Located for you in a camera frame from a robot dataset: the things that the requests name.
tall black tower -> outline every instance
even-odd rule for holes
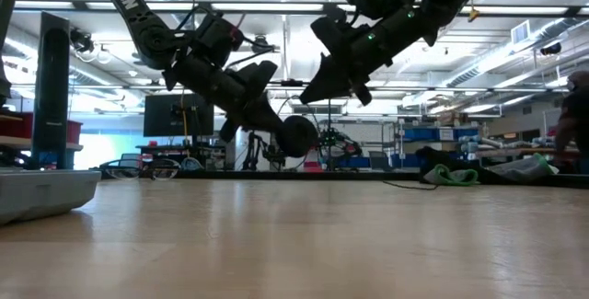
[[[68,168],[65,147],[69,69],[70,23],[43,12],[31,156],[42,164],[47,153],[56,154],[58,169]]]

air vent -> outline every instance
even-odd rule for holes
[[[293,114],[329,114],[329,106],[294,106]],[[341,106],[331,106],[331,115],[341,114]]]
[[[530,37],[530,21],[518,25],[512,29],[512,43],[515,45],[519,42],[526,41]]]

wooden table surface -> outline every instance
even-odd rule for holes
[[[587,277],[589,190],[109,181],[0,228],[2,299],[565,299]]]

shelf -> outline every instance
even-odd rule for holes
[[[10,146],[16,149],[26,150],[31,148],[30,139],[27,138],[0,136],[0,144],[4,146]],[[82,146],[81,144],[67,143],[65,148],[69,150],[81,151],[84,148],[84,146]]]

red box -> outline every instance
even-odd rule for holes
[[[22,121],[0,120],[0,135],[30,139],[33,134],[33,113],[21,113]],[[82,123],[67,122],[66,142],[80,144]]]

